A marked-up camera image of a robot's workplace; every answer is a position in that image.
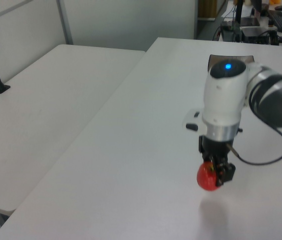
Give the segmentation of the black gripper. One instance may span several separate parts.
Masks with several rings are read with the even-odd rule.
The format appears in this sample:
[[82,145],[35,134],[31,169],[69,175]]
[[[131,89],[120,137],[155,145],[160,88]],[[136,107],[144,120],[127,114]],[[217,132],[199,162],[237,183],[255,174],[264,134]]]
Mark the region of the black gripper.
[[216,172],[217,187],[221,187],[225,182],[233,179],[236,167],[232,163],[228,163],[228,146],[233,146],[234,140],[214,141],[204,135],[199,136],[198,150],[202,155],[203,169],[206,172]]

